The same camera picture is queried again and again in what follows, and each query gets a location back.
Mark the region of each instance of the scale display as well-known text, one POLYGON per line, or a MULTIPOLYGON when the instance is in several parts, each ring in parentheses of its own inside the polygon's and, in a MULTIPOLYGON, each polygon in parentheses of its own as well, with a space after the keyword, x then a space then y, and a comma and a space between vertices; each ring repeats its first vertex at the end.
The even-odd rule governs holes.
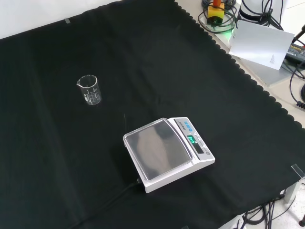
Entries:
POLYGON ((201 149, 200 145, 196 142, 193 135, 187 136, 189 142, 194 146, 198 154, 204 154, 204 151, 201 149))

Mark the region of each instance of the white cardboard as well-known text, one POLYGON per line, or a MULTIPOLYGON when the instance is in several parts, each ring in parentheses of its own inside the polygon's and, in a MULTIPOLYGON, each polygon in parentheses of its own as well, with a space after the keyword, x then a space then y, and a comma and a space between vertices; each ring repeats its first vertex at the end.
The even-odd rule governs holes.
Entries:
POLYGON ((294 34, 238 21, 230 39, 230 54, 279 70, 294 34))

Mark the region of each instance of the clear tape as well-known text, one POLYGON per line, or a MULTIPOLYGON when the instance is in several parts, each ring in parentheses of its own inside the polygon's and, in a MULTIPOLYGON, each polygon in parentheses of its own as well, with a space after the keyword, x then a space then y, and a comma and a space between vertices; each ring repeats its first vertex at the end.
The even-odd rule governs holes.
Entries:
POLYGON ((305 177, 304 172, 299 168, 299 166, 297 166, 297 164, 294 164, 293 166, 291 166, 291 168, 299 175, 301 179, 305 177))

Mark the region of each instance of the white device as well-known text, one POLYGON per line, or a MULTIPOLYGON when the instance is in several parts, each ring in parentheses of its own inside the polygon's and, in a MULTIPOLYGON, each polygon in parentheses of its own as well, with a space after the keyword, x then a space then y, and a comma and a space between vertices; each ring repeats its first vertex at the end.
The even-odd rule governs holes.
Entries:
POLYGON ((215 162, 187 117, 161 118, 125 134, 123 140, 146 193, 215 162))

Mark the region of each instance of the green light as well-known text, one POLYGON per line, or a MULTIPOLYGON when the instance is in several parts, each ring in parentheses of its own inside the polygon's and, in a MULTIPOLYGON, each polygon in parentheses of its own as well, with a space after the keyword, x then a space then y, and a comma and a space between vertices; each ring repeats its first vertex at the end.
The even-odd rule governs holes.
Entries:
POLYGON ((192 144, 194 144, 194 143, 195 143, 195 141, 193 140, 193 137, 188 136, 188 138, 189 138, 189 140, 190 140, 190 142, 191 142, 192 144))

